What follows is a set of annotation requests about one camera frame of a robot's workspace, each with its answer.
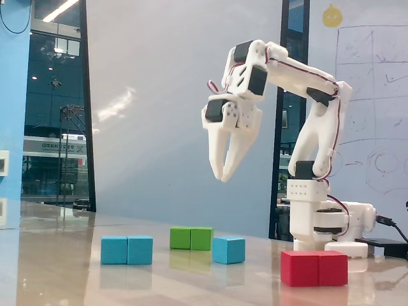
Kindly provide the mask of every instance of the blue cube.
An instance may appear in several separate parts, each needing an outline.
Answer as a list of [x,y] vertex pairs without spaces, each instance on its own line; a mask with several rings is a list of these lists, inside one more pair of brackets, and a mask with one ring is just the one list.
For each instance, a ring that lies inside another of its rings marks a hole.
[[102,237],[101,265],[125,265],[128,262],[127,244],[126,236]]
[[153,238],[151,236],[127,236],[128,265],[151,265]]
[[212,261],[228,265],[245,261],[245,239],[240,237],[214,237]]

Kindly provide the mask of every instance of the wall outlet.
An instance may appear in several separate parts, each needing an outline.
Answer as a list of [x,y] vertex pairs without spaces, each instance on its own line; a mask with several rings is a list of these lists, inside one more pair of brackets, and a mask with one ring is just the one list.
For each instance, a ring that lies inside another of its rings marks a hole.
[[0,177],[8,175],[8,163],[10,161],[10,151],[0,151]]

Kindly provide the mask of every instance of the black door frame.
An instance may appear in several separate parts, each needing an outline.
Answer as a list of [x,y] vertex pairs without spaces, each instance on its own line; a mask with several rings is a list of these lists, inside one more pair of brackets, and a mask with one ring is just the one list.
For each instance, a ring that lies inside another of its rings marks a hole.
[[89,84],[89,53],[88,53],[88,28],[86,0],[80,0],[80,30],[81,30],[81,58],[82,75],[84,80],[84,108],[85,108],[85,134],[87,138],[87,167],[89,202],[91,212],[96,212],[95,171],[94,171],[94,145],[92,139],[92,112],[91,112],[91,86]]
[[[307,64],[309,54],[309,15],[310,0],[303,2],[303,33],[302,33],[302,62]],[[280,25],[280,45],[287,47],[288,37],[298,36],[299,32],[289,30],[289,0],[282,1],[282,22]],[[283,111],[284,90],[278,87],[276,100],[276,121],[275,121],[275,140],[273,145],[273,165],[272,165],[272,191],[270,198],[270,215],[269,215],[269,239],[274,239],[276,235],[277,220],[277,198],[279,183],[279,160],[281,153],[281,135],[282,135],[282,111]],[[299,131],[305,124],[306,120],[306,99],[302,98],[300,104]]]

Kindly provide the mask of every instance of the ceiling light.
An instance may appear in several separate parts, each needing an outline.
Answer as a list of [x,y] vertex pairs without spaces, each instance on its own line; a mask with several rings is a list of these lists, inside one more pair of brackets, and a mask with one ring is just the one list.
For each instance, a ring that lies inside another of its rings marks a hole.
[[66,11],[68,8],[70,8],[71,6],[73,6],[75,3],[77,3],[79,0],[67,0],[63,5],[61,5],[58,9],[56,9],[55,11],[53,11],[51,14],[49,14],[48,16],[46,16],[43,21],[44,22],[50,22],[51,20],[54,20],[56,18],[56,16],[58,16],[59,14],[63,13],[64,11]]

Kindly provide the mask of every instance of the red cube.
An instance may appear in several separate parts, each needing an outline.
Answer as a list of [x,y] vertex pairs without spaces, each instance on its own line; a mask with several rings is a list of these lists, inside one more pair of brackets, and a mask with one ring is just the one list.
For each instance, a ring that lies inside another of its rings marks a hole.
[[319,254],[309,251],[284,251],[280,255],[280,279],[290,287],[319,285]]
[[337,251],[319,253],[319,286],[344,286],[348,283],[347,255]]

